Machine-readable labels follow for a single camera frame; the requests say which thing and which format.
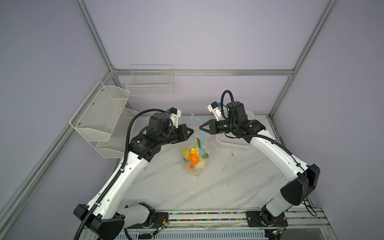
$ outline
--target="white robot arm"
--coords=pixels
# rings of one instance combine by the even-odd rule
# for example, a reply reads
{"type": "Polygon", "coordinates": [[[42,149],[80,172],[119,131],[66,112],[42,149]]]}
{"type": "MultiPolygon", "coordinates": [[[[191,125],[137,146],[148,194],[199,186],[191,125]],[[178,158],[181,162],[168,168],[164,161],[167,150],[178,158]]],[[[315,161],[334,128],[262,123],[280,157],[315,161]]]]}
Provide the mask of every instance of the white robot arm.
{"type": "Polygon", "coordinates": [[[307,165],[304,161],[293,155],[284,145],[280,144],[257,120],[248,120],[244,105],[233,101],[226,105],[228,117],[222,115],[222,102],[213,102],[208,110],[215,115],[216,119],[209,120],[200,126],[209,134],[232,133],[238,138],[245,139],[248,143],[260,149],[287,177],[288,183],[280,192],[263,206],[258,222],[264,226],[271,226],[277,221],[277,217],[293,205],[299,205],[316,188],[320,169],[312,164],[307,165]]]}
{"type": "Polygon", "coordinates": [[[178,124],[181,111],[170,108],[167,111],[149,109],[136,115],[128,127],[124,158],[103,188],[87,204],[79,204],[73,213],[82,221],[75,235],[79,239],[84,226],[88,226],[103,240],[112,240],[123,228],[141,224],[150,227],[154,221],[155,209],[141,202],[134,207],[118,209],[128,188],[144,167],[158,153],[162,145],[186,141],[193,130],[186,124],[178,124]],[[133,121],[143,113],[160,111],[150,119],[148,126],[129,143],[133,121]]]}

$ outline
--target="wire basket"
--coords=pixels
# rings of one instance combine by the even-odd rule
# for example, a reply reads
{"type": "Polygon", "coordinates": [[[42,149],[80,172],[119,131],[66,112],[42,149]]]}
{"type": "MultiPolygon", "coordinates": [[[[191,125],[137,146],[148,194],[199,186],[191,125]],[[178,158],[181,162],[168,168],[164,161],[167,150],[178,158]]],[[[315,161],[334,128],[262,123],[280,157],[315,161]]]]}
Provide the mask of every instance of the wire basket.
{"type": "Polygon", "coordinates": [[[74,122],[75,114],[70,120],[70,125],[87,141],[109,141],[128,101],[129,91],[116,86],[104,86],[103,83],[101,85],[80,119],[74,122]]]}
{"type": "MultiPolygon", "coordinates": [[[[251,110],[245,110],[245,113],[248,116],[249,120],[255,119],[255,114],[251,110]]],[[[228,136],[234,137],[232,133],[227,134],[228,136]]],[[[224,133],[216,135],[216,141],[220,147],[230,147],[240,150],[247,150],[248,148],[252,148],[252,144],[247,143],[246,140],[242,138],[228,138],[224,135],[224,133]]]]}
{"type": "Polygon", "coordinates": [[[172,96],[172,65],[131,65],[131,70],[126,88],[132,97],[172,96]]]}
{"type": "Polygon", "coordinates": [[[124,108],[109,141],[97,142],[94,148],[103,158],[122,158],[124,156],[128,126],[137,113],[139,112],[124,108]]]}

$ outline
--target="gray wall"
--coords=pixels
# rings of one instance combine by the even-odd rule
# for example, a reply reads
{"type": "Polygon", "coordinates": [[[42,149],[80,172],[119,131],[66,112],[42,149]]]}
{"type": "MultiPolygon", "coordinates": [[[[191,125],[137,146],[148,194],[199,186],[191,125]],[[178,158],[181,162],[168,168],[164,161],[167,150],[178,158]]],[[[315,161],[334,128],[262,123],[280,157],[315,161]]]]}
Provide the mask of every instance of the gray wall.
{"type": "MultiPolygon", "coordinates": [[[[86,2],[116,68],[292,69],[327,0],[86,2]]],[[[137,111],[173,106],[183,114],[210,114],[206,106],[230,89],[255,114],[268,114],[286,79],[175,76],[172,97],[131,97],[129,104],[137,111]]],[[[125,86],[128,78],[119,80],[125,86]]]]}
{"type": "Polygon", "coordinates": [[[0,7],[0,211],[106,72],[72,0],[0,7]]]}
{"type": "Polygon", "coordinates": [[[80,224],[73,210],[97,194],[114,165],[74,133],[5,240],[73,239],[80,224]]]}
{"type": "Polygon", "coordinates": [[[320,167],[311,197],[339,240],[382,238],[383,12],[341,0],[275,116],[287,147],[320,167]]]}
{"type": "MultiPolygon", "coordinates": [[[[2,211],[106,67],[72,0],[2,1],[0,18],[2,211]]],[[[75,133],[6,239],[73,237],[114,164],[75,133]]]]}

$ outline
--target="white marble table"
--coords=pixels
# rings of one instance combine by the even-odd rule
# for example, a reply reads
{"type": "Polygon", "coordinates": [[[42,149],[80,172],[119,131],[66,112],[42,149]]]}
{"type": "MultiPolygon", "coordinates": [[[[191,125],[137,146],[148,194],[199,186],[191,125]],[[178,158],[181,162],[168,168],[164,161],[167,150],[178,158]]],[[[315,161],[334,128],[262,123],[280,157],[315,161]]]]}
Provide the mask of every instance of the white marble table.
{"type": "MultiPolygon", "coordinates": [[[[190,117],[182,116],[179,124],[190,117]]],[[[213,116],[199,116],[204,122],[213,116]]],[[[265,115],[256,115],[272,133],[265,115]]],[[[148,117],[136,120],[132,135],[148,125],[148,117]]],[[[191,128],[201,136],[199,121],[191,128]]],[[[223,148],[214,135],[205,135],[209,159],[198,175],[185,169],[179,153],[180,144],[162,146],[147,167],[136,177],[119,207],[146,202],[156,210],[229,209],[262,207],[288,180],[257,148],[246,151],[223,148]]]]}

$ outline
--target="wall-mounted basket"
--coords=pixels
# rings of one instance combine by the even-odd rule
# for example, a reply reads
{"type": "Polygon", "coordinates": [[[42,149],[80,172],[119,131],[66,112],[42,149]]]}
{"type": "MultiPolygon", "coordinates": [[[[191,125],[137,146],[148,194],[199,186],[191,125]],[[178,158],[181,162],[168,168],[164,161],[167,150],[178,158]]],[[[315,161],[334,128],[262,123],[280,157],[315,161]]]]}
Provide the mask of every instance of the wall-mounted basket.
{"type": "Polygon", "coordinates": [[[132,97],[172,96],[172,65],[131,65],[131,70],[126,88],[132,97]]]}
{"type": "Polygon", "coordinates": [[[103,158],[121,158],[129,123],[138,112],[125,108],[129,91],[102,82],[95,88],[100,90],[83,115],[76,118],[81,108],[78,109],[70,125],[103,158]]]}

